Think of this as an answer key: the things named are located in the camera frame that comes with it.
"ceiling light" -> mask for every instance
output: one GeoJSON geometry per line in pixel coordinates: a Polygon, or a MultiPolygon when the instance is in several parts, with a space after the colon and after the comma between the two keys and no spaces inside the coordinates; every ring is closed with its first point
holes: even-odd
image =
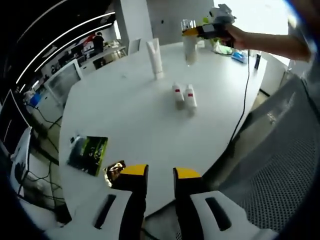
{"type": "Polygon", "coordinates": [[[87,21],[84,21],[83,23],[80,23],[79,25],[77,26],[74,26],[73,28],[70,28],[68,31],[64,32],[63,34],[61,34],[60,36],[58,36],[55,40],[53,40],[52,42],[50,42],[44,49],[42,49],[32,60],[31,62],[29,62],[29,64],[26,66],[26,68],[22,71],[22,73],[20,74],[20,76],[18,77],[17,81],[15,82],[16,84],[20,81],[21,77],[25,74],[25,72],[27,71],[27,69],[30,67],[30,65],[37,59],[37,57],[39,57],[48,47],[50,47],[55,41],[57,41],[58,39],[62,38],[64,35],[68,34],[69,32],[71,32],[72,30],[84,25],[84,24],[87,24],[91,21],[94,21],[96,19],[100,19],[100,18],[103,18],[105,16],[108,16],[108,15],[112,15],[112,14],[115,14],[115,12],[109,12],[109,13],[106,13],[106,14],[103,14],[103,15],[100,15],[100,16],[96,16],[94,18],[91,18],[87,21]]]}
{"type": "Polygon", "coordinates": [[[47,59],[44,60],[44,61],[36,68],[36,70],[34,70],[34,72],[38,71],[53,55],[55,55],[56,53],[58,53],[60,50],[64,49],[66,46],[68,46],[69,44],[71,44],[73,41],[75,41],[75,40],[77,40],[77,39],[79,39],[79,38],[82,38],[82,37],[84,37],[85,35],[87,35],[87,34],[89,34],[89,33],[92,33],[92,32],[95,32],[95,31],[97,31],[97,30],[99,30],[99,29],[102,29],[102,28],[105,28],[105,27],[107,27],[107,26],[110,26],[111,24],[112,24],[112,23],[108,23],[108,24],[106,24],[106,25],[102,25],[102,26],[97,27],[97,28],[95,28],[95,29],[92,29],[92,30],[90,30],[90,31],[88,31],[88,32],[80,35],[80,36],[77,36],[75,39],[73,39],[73,40],[71,40],[70,42],[66,43],[65,45],[63,45],[62,47],[60,47],[57,51],[55,51],[55,52],[52,53],[50,56],[48,56],[47,59]]]}
{"type": "Polygon", "coordinates": [[[19,93],[21,93],[22,92],[22,90],[25,88],[25,84],[22,86],[22,88],[20,89],[20,91],[19,91],[19,93]]]}

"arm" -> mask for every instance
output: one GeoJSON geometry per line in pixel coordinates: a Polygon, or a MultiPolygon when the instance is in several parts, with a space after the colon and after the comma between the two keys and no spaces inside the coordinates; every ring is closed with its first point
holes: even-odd
{"type": "Polygon", "coordinates": [[[292,60],[310,60],[308,46],[294,36],[245,32],[232,25],[226,29],[234,37],[236,48],[263,51],[292,60]]]}

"small white bottle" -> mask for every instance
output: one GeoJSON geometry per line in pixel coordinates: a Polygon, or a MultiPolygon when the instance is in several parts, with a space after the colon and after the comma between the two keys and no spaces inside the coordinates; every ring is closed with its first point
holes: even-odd
{"type": "Polygon", "coordinates": [[[172,91],[176,102],[183,102],[185,100],[178,84],[174,83],[172,85],[172,91]]]}
{"type": "Polygon", "coordinates": [[[173,92],[176,108],[178,110],[183,109],[185,105],[185,98],[183,93],[181,92],[180,86],[177,83],[174,83],[172,85],[172,92],[173,92]]]}
{"type": "Polygon", "coordinates": [[[197,101],[194,88],[191,84],[186,86],[185,93],[185,105],[190,111],[194,111],[197,108],[197,101]]]}

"round table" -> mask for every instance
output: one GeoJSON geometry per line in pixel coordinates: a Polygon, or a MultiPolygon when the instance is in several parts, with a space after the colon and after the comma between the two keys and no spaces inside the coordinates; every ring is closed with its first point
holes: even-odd
{"type": "MultiPolygon", "coordinates": [[[[123,57],[77,82],[64,109],[59,140],[59,171],[71,216],[99,189],[108,191],[103,173],[88,175],[67,165],[70,138],[108,137],[102,167],[119,160],[126,165],[148,164],[145,216],[174,199],[174,167],[203,175],[226,149],[243,111],[248,65],[207,49],[187,66],[183,44],[160,47],[164,78],[154,80],[146,49],[123,57]],[[197,101],[194,116],[177,110],[172,85],[182,91],[192,84],[197,101]]],[[[259,69],[250,61],[245,114],[261,86],[266,61],[259,69]]]]}

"office chair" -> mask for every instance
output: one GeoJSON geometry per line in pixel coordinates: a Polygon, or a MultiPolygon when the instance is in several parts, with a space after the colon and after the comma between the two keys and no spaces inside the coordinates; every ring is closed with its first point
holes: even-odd
{"type": "Polygon", "coordinates": [[[211,190],[219,190],[242,207],[261,229],[280,232],[307,195],[320,158],[320,117],[303,80],[295,77],[248,116],[221,158],[204,175],[211,190]],[[265,128],[254,149],[237,155],[248,133],[265,128]],[[224,180],[214,174],[240,158],[224,180]]]}

